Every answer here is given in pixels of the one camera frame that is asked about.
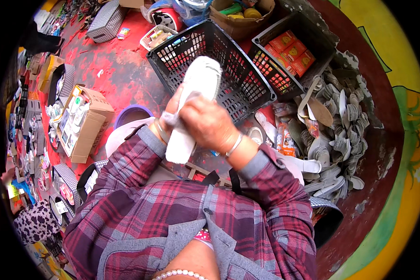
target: plastic basket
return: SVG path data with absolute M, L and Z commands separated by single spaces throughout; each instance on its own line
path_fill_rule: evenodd
M 295 78 L 263 47 L 280 34 L 291 30 L 310 50 L 316 61 L 302 77 Z M 252 39 L 249 57 L 274 89 L 279 100 L 289 100 L 306 93 L 313 78 L 321 75 L 333 58 L 336 49 L 325 34 L 302 13 L 294 12 L 276 22 Z
M 234 123 L 276 100 L 275 93 L 246 53 L 211 19 L 187 28 L 146 54 L 171 95 L 198 56 L 209 56 L 221 64 L 223 75 L 217 101 Z
M 162 30 L 165 33 L 169 32 L 173 35 L 177 34 L 177 31 L 175 31 L 174 29 L 171 29 L 167 26 L 159 24 L 159 25 L 154 26 L 153 29 L 151 29 L 148 33 L 145 34 L 145 36 L 143 36 L 140 39 L 140 45 L 142 45 L 144 48 L 146 48 L 148 51 L 150 51 L 151 50 L 151 47 L 149 46 L 149 43 L 151 42 L 150 35 L 154 32 L 160 31 L 160 30 Z

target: yellow painted wall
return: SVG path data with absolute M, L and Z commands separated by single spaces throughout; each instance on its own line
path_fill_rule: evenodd
M 50 11 L 54 5 L 58 3 L 58 0 L 47 0 L 44 5 L 42 5 L 41 10 Z

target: black strap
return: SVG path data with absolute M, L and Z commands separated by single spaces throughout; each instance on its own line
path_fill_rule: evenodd
M 219 180 L 219 176 L 216 173 L 216 171 L 213 170 L 202 180 L 202 184 L 205 186 L 215 185 L 218 180 Z
M 240 178 L 238 173 L 232 168 L 229 170 L 230 181 L 232 183 L 232 191 L 238 195 L 241 195 Z

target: white sneaker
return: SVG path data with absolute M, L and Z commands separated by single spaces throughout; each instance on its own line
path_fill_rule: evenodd
M 263 133 L 258 127 L 252 126 L 248 130 L 247 136 L 250 137 L 258 145 L 263 144 Z

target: silver bangle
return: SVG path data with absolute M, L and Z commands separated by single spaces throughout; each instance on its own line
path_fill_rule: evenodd
M 154 127 L 157 130 L 157 132 L 160 135 L 160 137 L 162 138 L 162 140 L 165 143 L 168 144 L 168 142 L 170 141 L 170 137 L 168 136 L 168 134 L 166 133 L 166 131 L 163 129 L 162 125 L 160 125 L 159 118 L 155 118 L 154 119 Z
M 233 145 L 233 147 L 230 149 L 230 151 L 228 151 L 226 153 L 226 157 L 230 157 L 230 155 L 233 153 L 233 151 L 235 151 L 236 147 L 238 147 L 238 145 L 241 143 L 241 140 L 243 140 L 243 134 L 240 133 L 240 136 L 238 136 L 238 139 L 235 142 L 235 145 Z

